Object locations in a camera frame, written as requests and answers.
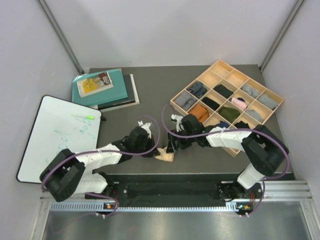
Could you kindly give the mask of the black rolled garment upper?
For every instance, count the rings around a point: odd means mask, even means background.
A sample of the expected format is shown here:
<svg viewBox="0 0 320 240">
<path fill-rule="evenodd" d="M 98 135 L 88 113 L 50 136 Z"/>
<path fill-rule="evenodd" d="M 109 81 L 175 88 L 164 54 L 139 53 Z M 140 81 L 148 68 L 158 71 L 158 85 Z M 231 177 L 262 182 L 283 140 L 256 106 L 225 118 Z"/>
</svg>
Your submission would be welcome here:
<svg viewBox="0 0 320 240">
<path fill-rule="evenodd" d="M 217 93 L 219 93 L 221 96 L 223 96 L 226 99 L 228 99 L 229 97 L 231 97 L 234 94 L 233 91 L 229 90 L 228 88 L 226 88 L 222 84 L 215 86 L 213 88 L 213 90 L 215 90 Z"/>
</svg>

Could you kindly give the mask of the small illustrated paperback book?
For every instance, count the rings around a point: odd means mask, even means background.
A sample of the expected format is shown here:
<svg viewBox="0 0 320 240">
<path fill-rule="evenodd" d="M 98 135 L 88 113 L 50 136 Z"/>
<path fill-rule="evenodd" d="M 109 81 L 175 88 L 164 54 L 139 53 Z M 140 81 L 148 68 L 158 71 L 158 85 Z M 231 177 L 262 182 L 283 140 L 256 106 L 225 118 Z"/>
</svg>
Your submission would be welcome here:
<svg viewBox="0 0 320 240">
<path fill-rule="evenodd" d="M 81 98 L 105 91 L 114 86 L 107 71 L 86 74 L 81 76 L 75 82 Z"/>
</svg>

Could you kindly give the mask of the teal book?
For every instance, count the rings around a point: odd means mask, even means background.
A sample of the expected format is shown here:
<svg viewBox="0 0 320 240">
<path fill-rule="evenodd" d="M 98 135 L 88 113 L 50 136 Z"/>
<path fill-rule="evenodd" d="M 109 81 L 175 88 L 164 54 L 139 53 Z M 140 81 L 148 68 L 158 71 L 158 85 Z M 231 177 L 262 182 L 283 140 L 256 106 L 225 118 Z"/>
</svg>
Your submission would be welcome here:
<svg viewBox="0 0 320 240">
<path fill-rule="evenodd" d="M 72 102 L 93 107 L 127 98 L 121 69 L 78 75 L 72 81 Z"/>
</svg>

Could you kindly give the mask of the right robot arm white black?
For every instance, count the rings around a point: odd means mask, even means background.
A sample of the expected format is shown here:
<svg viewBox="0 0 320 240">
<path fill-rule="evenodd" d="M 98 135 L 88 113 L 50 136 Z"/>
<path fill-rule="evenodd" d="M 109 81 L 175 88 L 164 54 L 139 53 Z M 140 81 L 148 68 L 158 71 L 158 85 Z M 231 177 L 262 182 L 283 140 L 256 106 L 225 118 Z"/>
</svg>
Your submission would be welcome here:
<svg viewBox="0 0 320 240">
<path fill-rule="evenodd" d="M 171 121 L 176 128 L 168 132 L 169 153 L 187 149 L 193 143 L 202 148 L 229 148 L 246 153 L 249 165 L 230 186 L 222 187 L 222 198 L 245 198 L 257 182 L 264 178 L 273 178 L 278 167 L 289 157 L 288 148 L 261 124 L 254 129 L 204 126 L 192 114 L 172 114 Z"/>
</svg>

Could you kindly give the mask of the dark grey book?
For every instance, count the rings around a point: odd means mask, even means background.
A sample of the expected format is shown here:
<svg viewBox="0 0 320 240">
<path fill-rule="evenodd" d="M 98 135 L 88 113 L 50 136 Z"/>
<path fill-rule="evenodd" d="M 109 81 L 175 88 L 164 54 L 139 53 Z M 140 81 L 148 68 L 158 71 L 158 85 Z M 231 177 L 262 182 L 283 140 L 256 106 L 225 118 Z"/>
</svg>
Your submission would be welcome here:
<svg viewBox="0 0 320 240">
<path fill-rule="evenodd" d="M 127 97 L 111 102 L 103 103 L 100 105 L 92 106 L 92 108 L 103 112 L 108 112 L 120 108 L 130 107 L 138 105 L 140 103 L 137 87 L 135 84 L 133 74 L 127 74 L 123 76 L 125 87 L 127 90 Z"/>
</svg>

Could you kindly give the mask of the striped grey rolled garment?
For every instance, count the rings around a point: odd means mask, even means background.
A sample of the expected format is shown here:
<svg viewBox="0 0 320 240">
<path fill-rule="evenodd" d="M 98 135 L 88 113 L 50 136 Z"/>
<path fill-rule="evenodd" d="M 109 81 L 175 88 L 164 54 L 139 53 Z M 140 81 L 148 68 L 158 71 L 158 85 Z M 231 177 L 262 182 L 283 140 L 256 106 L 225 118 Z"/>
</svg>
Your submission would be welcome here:
<svg viewBox="0 0 320 240">
<path fill-rule="evenodd" d="M 195 103 L 196 100 L 192 97 L 192 95 L 183 91 L 175 100 L 174 103 L 181 107 L 184 111 L 188 111 Z"/>
</svg>

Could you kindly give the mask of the grey underwear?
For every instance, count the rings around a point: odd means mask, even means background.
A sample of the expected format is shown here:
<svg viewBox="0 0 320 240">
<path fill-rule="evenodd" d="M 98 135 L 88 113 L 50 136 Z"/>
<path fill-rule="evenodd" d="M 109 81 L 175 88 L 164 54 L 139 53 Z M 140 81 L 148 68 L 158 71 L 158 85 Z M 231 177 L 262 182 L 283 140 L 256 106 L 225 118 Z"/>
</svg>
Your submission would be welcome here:
<svg viewBox="0 0 320 240">
<path fill-rule="evenodd" d="M 248 83 L 245 83 L 241 87 L 241 90 L 255 99 L 261 94 L 260 91 L 258 91 L 256 88 L 250 86 Z"/>
</svg>

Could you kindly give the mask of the black rolled garment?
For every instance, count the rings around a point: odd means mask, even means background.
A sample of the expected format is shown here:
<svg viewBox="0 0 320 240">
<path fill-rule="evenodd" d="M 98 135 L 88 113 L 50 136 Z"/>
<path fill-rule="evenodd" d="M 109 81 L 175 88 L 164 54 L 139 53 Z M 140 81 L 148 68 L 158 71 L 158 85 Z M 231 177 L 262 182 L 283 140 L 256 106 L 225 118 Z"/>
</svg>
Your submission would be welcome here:
<svg viewBox="0 0 320 240">
<path fill-rule="evenodd" d="M 228 99 L 229 97 L 231 97 L 234 94 L 233 91 L 229 90 L 228 88 L 226 88 L 222 84 L 215 86 L 213 88 L 213 90 L 215 90 L 217 93 L 219 93 L 221 96 L 223 96 L 226 99 Z"/>
<path fill-rule="evenodd" d="M 220 107 L 219 103 L 209 97 L 204 97 L 201 101 L 214 111 L 216 111 Z"/>
<path fill-rule="evenodd" d="M 243 121 L 239 121 L 239 122 L 235 123 L 234 126 L 237 129 L 249 129 L 250 128 L 249 124 L 246 122 L 243 122 Z"/>
</svg>

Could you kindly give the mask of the grey rolled garment right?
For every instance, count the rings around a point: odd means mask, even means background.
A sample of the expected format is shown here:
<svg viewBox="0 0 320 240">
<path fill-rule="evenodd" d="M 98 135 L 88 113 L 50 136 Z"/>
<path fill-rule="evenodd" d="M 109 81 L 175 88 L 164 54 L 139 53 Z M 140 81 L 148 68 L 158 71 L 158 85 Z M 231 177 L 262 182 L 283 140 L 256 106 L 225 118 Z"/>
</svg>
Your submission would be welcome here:
<svg viewBox="0 0 320 240">
<path fill-rule="evenodd" d="M 278 107 L 278 103 L 267 94 L 262 94 L 257 100 L 270 110 L 274 110 L 276 107 Z"/>
</svg>

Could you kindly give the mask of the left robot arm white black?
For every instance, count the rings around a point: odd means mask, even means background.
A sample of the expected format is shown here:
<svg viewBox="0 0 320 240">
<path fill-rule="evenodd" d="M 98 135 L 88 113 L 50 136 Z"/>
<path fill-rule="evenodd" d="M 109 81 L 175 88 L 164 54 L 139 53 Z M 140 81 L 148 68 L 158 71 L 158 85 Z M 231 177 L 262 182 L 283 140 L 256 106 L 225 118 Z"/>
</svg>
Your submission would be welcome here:
<svg viewBox="0 0 320 240">
<path fill-rule="evenodd" d="M 109 198 L 114 191 L 112 182 L 96 170 L 124 163 L 134 156 L 152 158 L 158 155 L 150 127 L 150 123 L 140 121 L 128 136 L 95 150 L 79 153 L 68 148 L 61 150 L 40 174 L 41 187 L 56 202 L 86 193 Z"/>
</svg>

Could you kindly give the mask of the navy blue rolled garment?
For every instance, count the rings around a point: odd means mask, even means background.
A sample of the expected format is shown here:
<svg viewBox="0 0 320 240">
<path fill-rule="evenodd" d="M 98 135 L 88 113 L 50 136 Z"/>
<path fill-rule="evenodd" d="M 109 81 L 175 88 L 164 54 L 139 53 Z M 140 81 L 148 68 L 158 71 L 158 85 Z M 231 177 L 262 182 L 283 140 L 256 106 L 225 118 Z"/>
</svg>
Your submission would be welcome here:
<svg viewBox="0 0 320 240">
<path fill-rule="evenodd" d="M 227 122 L 225 122 L 225 121 L 220 121 L 218 124 L 216 124 L 215 125 L 215 127 L 219 127 L 219 128 L 226 128 L 226 129 L 228 129 L 229 128 L 229 124 L 227 123 Z"/>
</svg>

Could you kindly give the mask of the navy patterned rolled garment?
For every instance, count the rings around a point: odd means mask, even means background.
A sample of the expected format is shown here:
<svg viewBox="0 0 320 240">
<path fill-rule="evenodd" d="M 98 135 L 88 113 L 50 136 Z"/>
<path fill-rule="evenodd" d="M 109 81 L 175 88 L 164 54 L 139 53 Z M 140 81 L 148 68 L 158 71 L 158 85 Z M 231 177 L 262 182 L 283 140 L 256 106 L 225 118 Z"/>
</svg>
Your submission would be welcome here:
<svg viewBox="0 0 320 240">
<path fill-rule="evenodd" d="M 192 86 L 187 88 L 187 91 L 200 99 L 207 93 L 207 89 L 204 87 L 203 83 L 200 81 L 197 81 Z"/>
</svg>

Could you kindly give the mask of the black rolled garment middle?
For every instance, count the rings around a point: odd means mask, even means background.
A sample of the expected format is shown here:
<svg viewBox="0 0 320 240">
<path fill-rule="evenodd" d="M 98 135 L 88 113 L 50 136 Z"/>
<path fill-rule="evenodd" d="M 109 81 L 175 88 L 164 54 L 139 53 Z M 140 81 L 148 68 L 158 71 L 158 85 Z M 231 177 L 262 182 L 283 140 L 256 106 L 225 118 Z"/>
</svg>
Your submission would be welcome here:
<svg viewBox="0 0 320 240">
<path fill-rule="evenodd" d="M 216 111 L 220 107 L 219 103 L 209 97 L 204 97 L 201 101 L 214 111 Z"/>
</svg>

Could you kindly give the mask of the pink rolled garment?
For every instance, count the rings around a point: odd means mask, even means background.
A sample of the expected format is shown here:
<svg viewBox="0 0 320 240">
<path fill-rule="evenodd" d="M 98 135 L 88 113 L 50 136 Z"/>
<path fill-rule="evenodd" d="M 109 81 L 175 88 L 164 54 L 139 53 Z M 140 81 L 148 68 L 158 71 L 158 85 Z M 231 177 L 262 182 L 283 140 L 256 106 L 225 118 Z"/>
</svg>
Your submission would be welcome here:
<svg viewBox="0 0 320 240">
<path fill-rule="evenodd" d="M 244 101 L 237 99 L 237 98 L 234 98 L 234 97 L 231 98 L 231 103 L 234 104 L 235 106 L 237 106 L 242 111 L 245 111 L 246 108 L 248 107 Z"/>
</svg>

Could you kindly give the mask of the beige underwear navy trim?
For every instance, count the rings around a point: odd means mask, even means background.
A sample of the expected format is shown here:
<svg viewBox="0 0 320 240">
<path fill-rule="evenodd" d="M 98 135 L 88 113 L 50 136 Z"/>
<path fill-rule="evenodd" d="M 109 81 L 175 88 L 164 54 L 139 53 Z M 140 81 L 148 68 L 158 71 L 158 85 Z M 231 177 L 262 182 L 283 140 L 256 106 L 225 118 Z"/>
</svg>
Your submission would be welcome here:
<svg viewBox="0 0 320 240">
<path fill-rule="evenodd" d="M 159 155 L 155 156 L 154 158 L 160 161 L 172 163 L 174 161 L 174 153 L 167 152 L 167 146 L 163 148 L 157 148 Z"/>
</svg>

